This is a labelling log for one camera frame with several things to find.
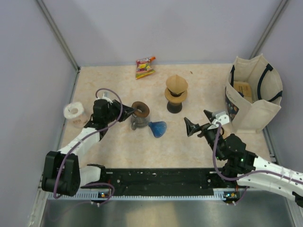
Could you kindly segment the blue glass dripper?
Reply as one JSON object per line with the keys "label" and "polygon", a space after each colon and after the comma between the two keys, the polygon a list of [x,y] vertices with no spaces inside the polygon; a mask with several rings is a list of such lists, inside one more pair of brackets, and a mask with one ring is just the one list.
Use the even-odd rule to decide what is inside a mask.
{"label": "blue glass dripper", "polygon": [[170,91],[169,90],[169,93],[170,93],[170,95],[172,96],[172,97],[180,97],[180,96],[182,96],[183,94],[184,94],[184,92],[181,92],[181,93],[174,93],[174,92],[172,92],[172,91]]}
{"label": "blue glass dripper", "polygon": [[167,129],[167,124],[164,121],[149,122],[148,126],[150,127],[155,138],[162,137]]}

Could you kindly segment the cream canvas tote bag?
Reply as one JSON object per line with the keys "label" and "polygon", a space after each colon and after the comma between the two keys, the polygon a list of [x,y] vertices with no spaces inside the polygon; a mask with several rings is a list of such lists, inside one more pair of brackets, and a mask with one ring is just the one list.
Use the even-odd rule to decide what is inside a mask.
{"label": "cream canvas tote bag", "polygon": [[[233,88],[235,81],[249,83],[253,103]],[[282,93],[283,84],[279,73],[262,54],[250,60],[236,57],[227,74],[224,91],[232,132],[262,131],[281,109]]]}

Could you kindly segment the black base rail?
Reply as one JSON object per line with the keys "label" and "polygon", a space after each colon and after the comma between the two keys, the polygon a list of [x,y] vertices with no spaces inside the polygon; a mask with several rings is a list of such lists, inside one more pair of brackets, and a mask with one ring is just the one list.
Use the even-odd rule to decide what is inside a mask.
{"label": "black base rail", "polygon": [[102,168],[100,183],[115,188],[115,196],[213,195],[216,188],[235,188],[213,168]]}

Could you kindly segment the brown box in bag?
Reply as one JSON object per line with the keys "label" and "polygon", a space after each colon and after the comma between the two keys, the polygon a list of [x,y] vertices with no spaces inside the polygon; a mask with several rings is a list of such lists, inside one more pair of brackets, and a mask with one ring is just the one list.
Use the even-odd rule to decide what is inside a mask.
{"label": "brown box in bag", "polygon": [[233,88],[247,101],[253,103],[251,86],[247,82],[235,81]]}

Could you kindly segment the colourful snack packet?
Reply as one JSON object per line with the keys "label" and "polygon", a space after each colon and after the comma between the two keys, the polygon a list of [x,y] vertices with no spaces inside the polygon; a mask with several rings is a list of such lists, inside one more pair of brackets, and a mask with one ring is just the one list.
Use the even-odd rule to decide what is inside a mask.
{"label": "colourful snack packet", "polygon": [[152,56],[145,59],[140,59],[136,61],[136,75],[135,79],[140,79],[145,76],[151,75],[155,70],[151,67],[151,63],[156,59]]}

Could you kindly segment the black tumbler with red lid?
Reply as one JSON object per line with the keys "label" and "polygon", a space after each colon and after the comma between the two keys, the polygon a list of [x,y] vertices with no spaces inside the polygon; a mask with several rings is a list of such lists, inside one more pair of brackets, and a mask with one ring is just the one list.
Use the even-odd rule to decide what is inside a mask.
{"label": "black tumbler with red lid", "polygon": [[168,101],[167,110],[172,114],[177,114],[182,110],[182,103],[172,103]]}

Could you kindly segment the white toilet paper roll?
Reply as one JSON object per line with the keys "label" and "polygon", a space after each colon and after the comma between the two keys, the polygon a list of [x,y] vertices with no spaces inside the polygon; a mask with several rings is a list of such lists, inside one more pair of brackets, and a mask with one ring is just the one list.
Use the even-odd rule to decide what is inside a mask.
{"label": "white toilet paper roll", "polygon": [[75,128],[83,128],[89,121],[89,115],[81,102],[73,102],[66,105],[63,115]]}

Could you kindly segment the grey glass pitcher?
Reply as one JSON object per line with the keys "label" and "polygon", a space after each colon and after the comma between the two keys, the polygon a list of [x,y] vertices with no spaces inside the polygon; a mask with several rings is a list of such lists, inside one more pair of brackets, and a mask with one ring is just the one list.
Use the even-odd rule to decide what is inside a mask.
{"label": "grey glass pitcher", "polygon": [[136,130],[137,128],[144,128],[148,126],[150,117],[138,117],[135,114],[131,116],[131,129]]}

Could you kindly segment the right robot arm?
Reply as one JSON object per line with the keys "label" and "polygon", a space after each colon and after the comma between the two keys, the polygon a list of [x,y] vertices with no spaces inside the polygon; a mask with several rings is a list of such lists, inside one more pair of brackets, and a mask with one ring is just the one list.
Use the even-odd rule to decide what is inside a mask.
{"label": "right robot arm", "polygon": [[[303,174],[265,160],[246,149],[246,144],[234,133],[224,138],[223,125],[230,122],[225,111],[210,112],[204,110],[209,123],[194,124],[184,118],[187,135],[197,134],[205,138],[212,149],[212,159],[216,173],[226,187],[236,183],[239,186],[273,192],[303,205]],[[222,170],[216,162],[225,161]]]}

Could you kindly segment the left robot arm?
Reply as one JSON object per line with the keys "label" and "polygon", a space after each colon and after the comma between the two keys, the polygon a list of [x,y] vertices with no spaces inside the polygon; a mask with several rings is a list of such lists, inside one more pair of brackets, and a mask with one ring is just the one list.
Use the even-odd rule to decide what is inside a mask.
{"label": "left robot arm", "polygon": [[80,134],[60,150],[47,153],[41,184],[43,191],[53,193],[58,199],[62,195],[74,196],[79,188],[91,183],[99,188],[105,186],[107,175],[102,173],[103,166],[80,167],[80,160],[104,138],[111,125],[125,121],[135,110],[117,100],[97,99]]}

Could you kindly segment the brown paper coffee filter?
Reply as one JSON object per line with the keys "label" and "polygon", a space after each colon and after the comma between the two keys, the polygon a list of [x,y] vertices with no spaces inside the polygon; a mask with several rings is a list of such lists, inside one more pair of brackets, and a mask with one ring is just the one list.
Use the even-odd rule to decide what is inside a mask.
{"label": "brown paper coffee filter", "polygon": [[180,94],[187,90],[188,83],[183,77],[179,75],[173,75],[166,80],[166,87],[171,92]]}

